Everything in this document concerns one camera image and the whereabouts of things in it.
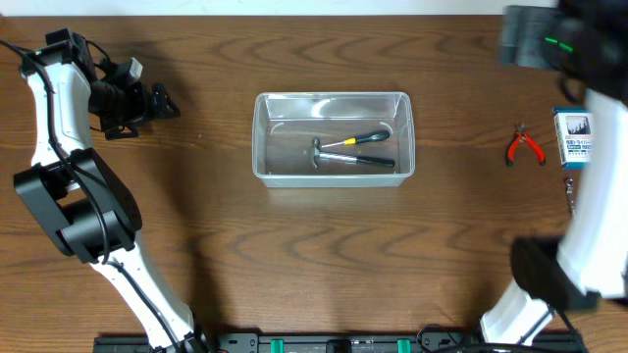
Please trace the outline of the blue white screw box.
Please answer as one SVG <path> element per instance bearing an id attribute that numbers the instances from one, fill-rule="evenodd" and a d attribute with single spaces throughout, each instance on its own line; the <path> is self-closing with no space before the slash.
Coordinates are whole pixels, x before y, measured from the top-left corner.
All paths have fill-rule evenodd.
<path id="1" fill-rule="evenodd" d="M 581 107 L 554 107 L 552 112 L 561 167 L 582 170 L 592 155 L 592 115 Z"/>

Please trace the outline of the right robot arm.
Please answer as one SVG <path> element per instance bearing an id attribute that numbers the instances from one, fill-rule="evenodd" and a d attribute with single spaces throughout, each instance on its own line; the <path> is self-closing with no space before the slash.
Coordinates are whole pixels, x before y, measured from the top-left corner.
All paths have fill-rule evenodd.
<path id="1" fill-rule="evenodd" d="M 513 351 L 531 347 L 555 316 L 627 297 L 627 4 L 508 5 L 500 60 L 558 72 L 562 94 L 594 124 L 567 232 L 512 243 L 513 279 L 480 321 L 485 344 Z"/>

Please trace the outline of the yellow black screwdriver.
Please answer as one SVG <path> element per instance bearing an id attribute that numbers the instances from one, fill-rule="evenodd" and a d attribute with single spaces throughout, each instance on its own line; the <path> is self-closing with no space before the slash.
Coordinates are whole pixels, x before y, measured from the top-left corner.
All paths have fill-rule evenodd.
<path id="1" fill-rule="evenodd" d="M 366 134 L 356 135 L 342 141 L 322 145 L 322 148 L 335 147 L 340 145 L 357 145 L 370 142 L 381 142 L 391 136 L 388 130 L 377 130 Z"/>

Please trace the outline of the small claw hammer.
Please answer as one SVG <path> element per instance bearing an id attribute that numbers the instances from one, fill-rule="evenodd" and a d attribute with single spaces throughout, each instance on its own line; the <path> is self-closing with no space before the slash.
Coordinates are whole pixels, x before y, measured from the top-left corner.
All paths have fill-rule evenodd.
<path id="1" fill-rule="evenodd" d="M 308 156 L 309 156 L 310 163 L 314 169 L 318 168 L 318 162 L 320 160 L 336 161 L 336 162 L 342 162 L 345 164 L 354 164 L 354 165 L 357 165 L 357 164 L 371 165 L 371 166 L 379 166 L 379 167 L 385 167 L 385 168 L 395 167 L 395 161 L 392 159 L 370 157 L 370 156 L 360 157 L 360 156 L 325 152 L 321 149 L 321 143 L 318 137 L 315 137 L 312 139 L 312 145 L 308 151 Z"/>

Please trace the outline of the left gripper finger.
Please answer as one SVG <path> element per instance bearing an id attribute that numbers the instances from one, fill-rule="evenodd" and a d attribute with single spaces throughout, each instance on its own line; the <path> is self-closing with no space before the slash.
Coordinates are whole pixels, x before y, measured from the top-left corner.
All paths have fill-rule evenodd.
<path id="1" fill-rule="evenodd" d="M 111 125 L 104 127 L 104 135 L 107 140 L 119 140 L 139 137 L 139 132 L 134 125 Z"/>
<path id="2" fill-rule="evenodd" d="M 181 110 L 170 97 L 163 83 L 154 83 L 152 90 L 150 109 L 153 119 L 173 119 L 181 115 Z"/>

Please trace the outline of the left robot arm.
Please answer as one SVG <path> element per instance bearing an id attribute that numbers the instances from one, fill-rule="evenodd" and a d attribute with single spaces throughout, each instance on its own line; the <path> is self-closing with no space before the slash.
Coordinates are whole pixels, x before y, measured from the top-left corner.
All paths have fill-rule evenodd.
<path id="1" fill-rule="evenodd" d="M 141 82 L 136 58 L 92 59 L 95 43 L 68 28 L 45 45 L 12 46 L 35 101 L 36 146 L 14 187 L 53 245 L 105 277 L 144 329 L 143 336 L 95 338 L 96 352 L 213 352 L 193 312 L 160 276 L 145 247 L 130 190 L 93 147 L 135 138 L 140 126 L 177 118 L 165 86 Z"/>

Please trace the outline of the silver wrench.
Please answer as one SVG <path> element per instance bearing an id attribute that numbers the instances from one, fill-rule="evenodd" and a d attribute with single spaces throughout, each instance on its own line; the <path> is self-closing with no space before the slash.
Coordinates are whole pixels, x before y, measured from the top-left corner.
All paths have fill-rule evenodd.
<path id="1" fill-rule="evenodd" d="M 572 178 L 568 177 L 565 182 L 565 196 L 568 204 L 570 216 L 575 216 L 575 185 Z"/>

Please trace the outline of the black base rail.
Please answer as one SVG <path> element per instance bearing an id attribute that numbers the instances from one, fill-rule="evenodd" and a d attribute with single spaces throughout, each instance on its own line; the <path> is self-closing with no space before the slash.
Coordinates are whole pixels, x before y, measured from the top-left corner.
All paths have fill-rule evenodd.
<path id="1" fill-rule="evenodd" d="M 376 335 L 258 335 L 222 334 L 208 341 L 193 338 L 180 352 L 217 353 L 419 353 L 419 352 L 582 352 L 568 332 L 541 333 L 530 346 L 496 346 L 478 333 L 426 328 L 417 334 Z"/>

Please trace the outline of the clear plastic container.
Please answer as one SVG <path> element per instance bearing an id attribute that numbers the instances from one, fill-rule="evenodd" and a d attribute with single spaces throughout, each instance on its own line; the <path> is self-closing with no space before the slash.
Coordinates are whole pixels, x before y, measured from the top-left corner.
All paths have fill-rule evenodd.
<path id="1" fill-rule="evenodd" d="M 388 130 L 381 142 L 322 145 Z M 320 160 L 308 151 L 318 137 L 325 152 L 395 161 L 394 168 Z M 252 171 L 268 187 L 396 187 L 416 168 L 411 101 L 404 92 L 267 92 L 255 101 Z"/>

